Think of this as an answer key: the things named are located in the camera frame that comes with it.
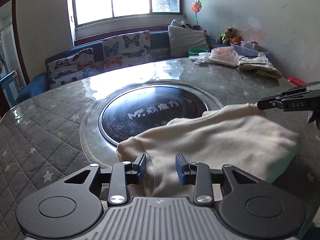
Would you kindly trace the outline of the cream long-sleeve shirt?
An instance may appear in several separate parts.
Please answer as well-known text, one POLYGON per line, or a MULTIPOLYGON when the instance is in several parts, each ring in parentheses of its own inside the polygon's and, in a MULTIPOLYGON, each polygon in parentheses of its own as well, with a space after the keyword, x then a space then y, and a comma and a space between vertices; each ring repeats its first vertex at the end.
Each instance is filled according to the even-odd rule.
POLYGON ((129 186, 133 196, 193 196, 191 185, 179 181, 175 156, 198 161, 214 169, 234 165, 268 183, 284 173, 302 150, 300 136, 268 120, 254 104, 228 105, 206 111, 199 118, 176 118, 122 141, 120 161, 147 156, 143 182, 129 186))

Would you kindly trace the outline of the red object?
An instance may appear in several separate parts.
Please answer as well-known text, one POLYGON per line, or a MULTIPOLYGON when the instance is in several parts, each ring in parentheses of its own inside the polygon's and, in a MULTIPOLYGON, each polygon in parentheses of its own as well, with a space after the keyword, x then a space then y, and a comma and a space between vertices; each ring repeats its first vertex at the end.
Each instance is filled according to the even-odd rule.
POLYGON ((300 80, 299 78, 297 77, 289 77, 287 79, 290 83, 294 84, 295 86, 302 86, 305 84, 304 81, 300 80))

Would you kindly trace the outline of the yellowish bagged cloth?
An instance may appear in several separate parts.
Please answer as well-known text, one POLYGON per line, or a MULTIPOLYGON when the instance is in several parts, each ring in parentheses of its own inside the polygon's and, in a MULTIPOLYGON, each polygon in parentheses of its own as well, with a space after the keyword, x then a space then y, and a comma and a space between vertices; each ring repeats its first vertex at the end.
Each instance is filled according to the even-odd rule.
POLYGON ((274 67, 265 54, 258 54, 257 57, 241 57, 238 68, 243 71, 250 71, 262 77, 271 79, 281 79, 281 72, 274 67))

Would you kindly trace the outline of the blue plastic box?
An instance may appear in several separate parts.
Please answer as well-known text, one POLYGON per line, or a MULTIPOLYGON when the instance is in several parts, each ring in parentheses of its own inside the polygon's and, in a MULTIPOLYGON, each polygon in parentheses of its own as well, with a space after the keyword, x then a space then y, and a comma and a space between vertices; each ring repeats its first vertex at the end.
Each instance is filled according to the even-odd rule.
POLYGON ((254 57, 259 54, 269 55, 269 52, 263 51, 259 44, 254 42, 241 41, 239 44, 232 44, 238 55, 254 57))

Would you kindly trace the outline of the round black induction cooktop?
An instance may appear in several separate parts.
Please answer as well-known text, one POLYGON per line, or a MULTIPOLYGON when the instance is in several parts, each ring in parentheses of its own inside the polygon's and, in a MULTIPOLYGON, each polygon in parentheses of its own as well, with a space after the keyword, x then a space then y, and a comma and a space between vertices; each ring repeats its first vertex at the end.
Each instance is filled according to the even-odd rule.
POLYGON ((204 96, 184 85, 150 85, 112 99, 99 115, 99 130, 113 146, 175 118, 193 119, 210 110, 204 96))

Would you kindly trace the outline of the pink item in plastic bag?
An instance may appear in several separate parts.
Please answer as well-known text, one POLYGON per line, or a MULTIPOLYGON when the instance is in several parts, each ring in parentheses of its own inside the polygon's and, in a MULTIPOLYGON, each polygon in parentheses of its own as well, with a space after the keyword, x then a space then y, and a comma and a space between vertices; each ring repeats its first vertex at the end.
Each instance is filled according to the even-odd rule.
POLYGON ((220 64, 235 68, 239 63, 239 55, 233 46, 218 47, 212 49, 210 53, 200 53, 196 64, 220 64))

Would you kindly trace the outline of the stuffed teddy bear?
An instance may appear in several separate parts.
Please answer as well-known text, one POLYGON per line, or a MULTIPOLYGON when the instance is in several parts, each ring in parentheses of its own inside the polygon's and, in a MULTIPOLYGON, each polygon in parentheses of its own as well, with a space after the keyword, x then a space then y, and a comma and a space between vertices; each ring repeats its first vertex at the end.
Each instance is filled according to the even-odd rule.
POLYGON ((239 45, 242 42, 242 37, 236 35, 236 29, 233 27, 228 27, 225 29, 224 33, 222 33, 217 39, 216 42, 218 44, 231 45, 236 44, 239 45))

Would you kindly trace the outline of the grey quilted star table cover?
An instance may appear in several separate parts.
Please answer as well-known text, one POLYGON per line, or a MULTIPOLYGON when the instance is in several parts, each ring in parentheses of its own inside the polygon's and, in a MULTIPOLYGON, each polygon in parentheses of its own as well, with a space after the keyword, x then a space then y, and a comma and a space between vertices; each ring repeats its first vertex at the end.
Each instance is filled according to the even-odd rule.
POLYGON ((90 78, 86 107, 18 104, 1 119, 1 239, 299 239, 319 211, 319 129, 308 111, 261 110, 297 133, 302 150, 268 183, 234 166, 210 168, 214 203, 193 196, 133 196, 108 206, 117 146, 100 133, 99 115, 116 96, 150 85, 196 89, 210 107, 254 104, 292 88, 285 79, 209 64, 207 82, 164 62, 90 78))

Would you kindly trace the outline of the grey pillow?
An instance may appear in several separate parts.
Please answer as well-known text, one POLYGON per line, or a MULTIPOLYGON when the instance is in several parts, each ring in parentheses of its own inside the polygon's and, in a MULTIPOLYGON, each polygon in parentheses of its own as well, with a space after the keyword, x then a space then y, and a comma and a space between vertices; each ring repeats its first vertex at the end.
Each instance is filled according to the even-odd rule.
POLYGON ((173 58, 187 57, 192 49, 209 50, 204 32, 183 27, 184 21, 173 19, 168 25, 170 56, 173 58))

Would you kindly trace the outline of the left butterfly cushion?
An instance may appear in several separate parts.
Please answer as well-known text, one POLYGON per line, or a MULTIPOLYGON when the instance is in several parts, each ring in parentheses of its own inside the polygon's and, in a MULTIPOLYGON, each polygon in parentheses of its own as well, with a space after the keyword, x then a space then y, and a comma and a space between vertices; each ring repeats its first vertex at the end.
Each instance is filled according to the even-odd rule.
POLYGON ((48 63, 47 73, 50 89, 99 74, 93 48, 48 63))

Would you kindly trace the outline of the butterfly cushion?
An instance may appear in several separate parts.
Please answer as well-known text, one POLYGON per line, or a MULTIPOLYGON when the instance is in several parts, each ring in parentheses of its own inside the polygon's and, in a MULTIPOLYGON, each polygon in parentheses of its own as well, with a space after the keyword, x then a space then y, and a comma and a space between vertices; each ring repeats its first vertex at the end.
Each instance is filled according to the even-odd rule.
POLYGON ((93 48, 48 63, 47 73, 50 89, 99 74, 93 48))
POLYGON ((110 71, 151 62, 150 40, 148 30, 103 39, 105 70, 110 71))

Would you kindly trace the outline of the right butterfly cushion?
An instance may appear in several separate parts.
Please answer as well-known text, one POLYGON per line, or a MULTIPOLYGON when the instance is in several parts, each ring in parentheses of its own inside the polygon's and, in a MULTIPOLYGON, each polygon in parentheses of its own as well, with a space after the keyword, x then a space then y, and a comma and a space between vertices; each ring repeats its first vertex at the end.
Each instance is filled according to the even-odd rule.
POLYGON ((103 39, 105 70, 110 71, 151 62, 150 40, 148 30, 103 39))

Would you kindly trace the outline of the colourful pinwheel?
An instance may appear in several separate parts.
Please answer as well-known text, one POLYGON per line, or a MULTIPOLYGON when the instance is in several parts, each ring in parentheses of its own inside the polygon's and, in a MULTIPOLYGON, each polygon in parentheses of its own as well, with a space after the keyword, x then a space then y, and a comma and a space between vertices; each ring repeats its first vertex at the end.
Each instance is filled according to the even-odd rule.
POLYGON ((191 6, 191 10, 194 13, 194 17, 197 23, 197 28, 199 28, 199 21, 198 21, 197 15, 201 11, 201 9, 202 9, 202 2, 200 0, 194 0, 191 6))

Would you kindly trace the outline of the blue sofa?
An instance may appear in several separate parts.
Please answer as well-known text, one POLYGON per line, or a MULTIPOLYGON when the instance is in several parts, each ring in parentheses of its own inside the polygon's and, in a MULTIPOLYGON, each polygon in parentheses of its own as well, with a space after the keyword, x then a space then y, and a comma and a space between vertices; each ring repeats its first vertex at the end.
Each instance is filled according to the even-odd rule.
MULTIPOLYGON (((151 64, 154 66, 156 62, 164 62, 169 65, 176 66, 179 69, 184 70, 183 77, 192 79, 200 79, 200 87, 203 88, 207 85, 207 82, 203 77, 200 77, 200 73, 210 67, 209 64, 196 65, 188 58, 171 59, 169 55, 169 35, 167 31, 152 31, 150 33, 150 53, 151 64)), ((72 57, 74 54, 86 49, 91 49, 93 54, 91 57, 94 59, 95 69, 102 77, 105 78, 106 72, 113 71, 115 69, 122 69, 122 66, 105 68, 104 66, 104 49, 102 41, 95 41, 82 46, 77 46, 63 53, 59 53, 45 60, 46 66, 49 63, 56 63, 57 61, 64 60, 67 57, 72 57)), ((17 103, 23 106, 54 106, 61 104, 76 105, 78 107, 86 107, 94 101, 93 97, 87 93, 85 85, 89 85, 90 74, 81 74, 83 79, 77 79, 75 84, 64 84, 64 86, 57 86, 53 89, 49 88, 50 78, 46 72, 36 76, 27 85, 17 98, 17 103)))

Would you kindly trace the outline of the blue cabinet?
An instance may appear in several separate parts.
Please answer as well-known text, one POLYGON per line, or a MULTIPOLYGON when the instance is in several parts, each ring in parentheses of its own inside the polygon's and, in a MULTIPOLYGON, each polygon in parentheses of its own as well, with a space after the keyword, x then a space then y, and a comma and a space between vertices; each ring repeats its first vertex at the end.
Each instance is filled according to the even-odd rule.
POLYGON ((16 100, 19 96, 19 86, 17 84, 16 77, 17 72, 14 70, 1 78, 1 87, 10 108, 17 104, 16 100))

